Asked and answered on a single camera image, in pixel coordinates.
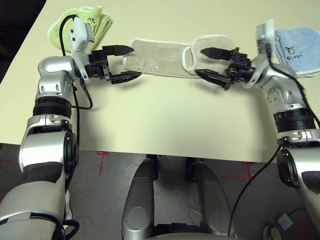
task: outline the floor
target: floor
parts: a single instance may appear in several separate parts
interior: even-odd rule
[[[19,146],[3,144],[0,149],[0,200],[21,178],[17,166]],[[121,217],[132,177],[144,154],[80,151],[79,165],[70,185],[73,218],[80,223],[74,240],[121,239]],[[205,160],[219,178],[231,206],[261,163]],[[185,158],[162,156],[159,179],[154,182],[155,224],[193,224],[188,216],[198,209],[197,188],[184,180]],[[247,189],[234,217],[237,234],[244,240],[261,240],[266,223],[276,223],[282,214],[305,208],[299,193],[286,187],[271,164]],[[190,213],[198,224],[200,218]],[[299,210],[290,215],[293,225],[282,230],[284,240],[320,239],[308,213]]]

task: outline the wire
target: wire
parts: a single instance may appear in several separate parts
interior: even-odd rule
[[[260,173],[262,173],[262,171],[265,170],[265,169],[272,163],[272,161],[273,161],[274,158],[276,157],[277,153],[279,152],[280,148],[281,148],[281,146],[278,146],[278,148],[276,149],[275,153],[272,155],[272,157],[270,158],[270,160],[269,160],[262,168],[260,168],[260,170],[257,171],[255,175],[253,175],[253,177],[246,183],[246,185],[243,187],[242,191],[240,192],[239,196],[237,197],[237,199],[236,199],[236,201],[235,201],[235,204],[234,204],[234,206],[233,206],[232,212],[231,212],[230,220],[229,220],[228,237],[230,236],[230,231],[231,231],[231,226],[232,226],[232,220],[233,220],[233,218],[234,218],[237,205],[238,205],[238,203],[239,203],[242,195],[244,194],[244,192],[246,191],[246,189],[248,188],[248,186],[251,184],[251,182],[252,182],[253,180],[255,180],[255,178],[256,178]]]
[[[69,19],[74,20],[76,16],[77,16],[77,15],[75,15],[75,14],[66,16],[66,17],[62,20],[61,25],[60,25],[60,28],[59,28],[59,39],[60,39],[60,46],[61,46],[61,50],[62,50],[62,55],[63,55],[63,56],[66,55],[66,51],[65,51],[65,46],[64,46],[64,40],[63,40],[62,32],[63,32],[63,30],[64,30],[64,26],[65,26],[66,22],[67,22]]]
[[[65,46],[64,46],[64,41],[63,41],[63,29],[64,29],[64,26],[66,24],[66,22],[69,20],[69,19],[75,19],[77,15],[75,14],[72,14],[72,15],[68,15],[66,16],[62,22],[61,22],[61,25],[60,25],[60,28],[59,28],[59,39],[60,39],[60,46],[61,46],[61,50],[62,50],[62,55],[65,56],[66,55],[66,51],[65,51]],[[86,84],[85,84],[85,81],[83,81],[83,79],[80,79],[80,85],[81,87],[83,88],[83,90],[86,89]],[[74,98],[74,102],[75,102],[75,108],[76,108],[76,143],[77,143],[77,146],[78,148],[80,147],[80,107],[79,107],[79,102],[78,102],[78,98],[77,98],[77,94],[76,94],[76,91],[77,91],[77,88],[74,86],[74,83],[72,82],[72,90],[73,90],[73,98]],[[65,184],[64,184],[64,187],[65,187],[65,191],[67,191],[67,189],[69,188],[69,185],[71,183],[71,179],[75,173],[75,169],[76,169],[76,166],[73,166],[73,169],[72,171],[70,172],[70,174],[68,175],[68,178],[65,180]]]
[[[290,74],[288,74],[288,73],[286,73],[286,72],[284,72],[284,71],[282,71],[282,70],[280,70],[280,69],[278,69],[278,68],[276,68],[274,66],[274,64],[272,63],[272,59],[271,59],[272,58],[272,52],[271,52],[271,44],[270,43],[266,44],[266,54],[267,54],[267,58],[268,58],[268,61],[269,61],[269,65],[274,71],[286,76],[287,78],[289,78],[289,79],[291,79],[292,81],[295,82],[295,84],[297,85],[297,87],[298,87],[298,89],[299,89],[299,91],[301,93],[302,100],[303,100],[306,108],[311,113],[313,119],[316,121],[316,124],[320,128],[320,121],[319,121],[318,117],[316,116],[316,114],[311,109],[311,107],[310,107],[310,105],[308,103],[307,96],[306,96],[306,91],[305,91],[304,86],[302,86],[302,84],[300,82],[298,82],[298,80],[295,77],[293,77],[292,75],[290,75]]]
[[[83,110],[90,110],[90,109],[92,109],[92,107],[94,106],[94,104],[93,104],[93,102],[92,102],[90,93],[88,92],[86,83],[85,83],[85,81],[83,80],[83,78],[80,79],[80,86],[82,87],[82,89],[83,89],[86,97],[88,98],[90,105],[89,105],[88,107],[86,107],[86,106],[79,106],[78,108],[79,108],[79,109],[83,109]]]
[[[293,211],[291,211],[289,214],[287,214],[288,217],[290,217],[292,214],[294,214],[296,211],[307,211],[305,208],[297,208]]]
[[[194,209],[194,208],[192,208],[192,209],[190,209],[190,210],[188,211],[188,216],[189,216],[191,222],[193,223],[193,225],[198,226],[198,225],[195,223],[195,221],[192,219],[192,217],[190,216],[190,213],[191,213],[191,212],[197,213],[200,217],[201,217],[201,213],[200,213],[198,210]]]
[[[77,88],[74,86],[74,83],[72,83],[72,88],[73,88],[73,98],[76,106],[76,144],[78,145],[78,149],[80,147],[80,109],[79,109],[79,103],[78,103],[78,98],[77,98]],[[69,185],[71,183],[71,179],[74,176],[76,166],[73,166],[72,171],[70,172],[68,178],[65,180],[64,188],[65,191],[68,190]]]
[[[66,22],[69,20],[69,19],[75,19],[75,17],[77,17],[77,15],[75,14],[72,14],[72,15],[68,15],[66,16],[62,22],[61,22],[61,25],[60,25],[60,28],[59,28],[59,39],[60,39],[60,46],[61,46],[61,51],[62,51],[62,55],[65,56],[66,55],[66,51],[65,51],[65,46],[64,46],[64,40],[63,40],[63,30],[64,30],[64,26],[66,24]],[[93,107],[93,102],[92,102],[92,99],[91,99],[91,96],[87,90],[87,86],[86,86],[86,83],[83,79],[80,80],[80,85],[86,95],[86,97],[88,98],[89,100],[89,103],[90,105],[88,107],[85,107],[85,106],[79,106],[78,108],[79,109],[83,109],[83,110],[90,110],[92,109]]]
[[[78,232],[80,228],[79,222],[73,219],[64,220],[62,222],[62,225],[73,227],[73,230],[69,234],[65,235],[65,240],[71,239]]]

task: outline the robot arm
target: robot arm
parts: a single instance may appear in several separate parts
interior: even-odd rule
[[[256,58],[248,59],[246,54],[239,53],[239,48],[231,51],[206,48],[201,51],[203,54],[230,61],[229,68],[222,75],[209,69],[197,69],[196,73],[225,90],[242,82],[245,88],[255,86],[265,91],[278,131],[277,143],[283,147],[276,156],[280,179],[301,192],[320,231],[320,130],[315,126],[315,116],[306,104],[304,91],[288,77],[295,78],[295,72],[286,65],[271,62],[274,41],[273,20],[269,20],[257,27]]]
[[[78,17],[70,39],[72,57],[48,57],[38,65],[33,116],[18,156],[22,181],[0,204],[1,240],[64,240],[77,232],[77,221],[64,221],[67,182],[79,160],[77,137],[70,124],[73,82],[100,78],[117,84],[141,75],[135,71],[112,75],[109,71],[108,55],[125,55],[133,51],[131,47],[103,46],[87,55],[94,41],[92,29]],[[75,229],[65,235],[63,225]]]

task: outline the beige table surface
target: beige table surface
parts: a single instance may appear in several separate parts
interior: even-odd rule
[[[191,43],[196,36],[223,34],[254,58],[256,26],[270,18],[278,29],[320,31],[318,0],[47,0],[0,84],[0,143],[21,143],[34,107],[38,63],[61,55],[47,39],[48,28],[67,9],[89,4],[102,6],[113,20],[97,49],[128,45],[132,37]],[[109,62],[114,74],[122,69],[121,56]],[[320,77],[299,80],[320,116]],[[201,79],[148,74],[118,85],[93,80],[87,87],[94,109],[80,114],[82,150],[265,162],[277,147],[260,89],[238,84],[224,91]],[[88,104],[81,94],[80,103]]]

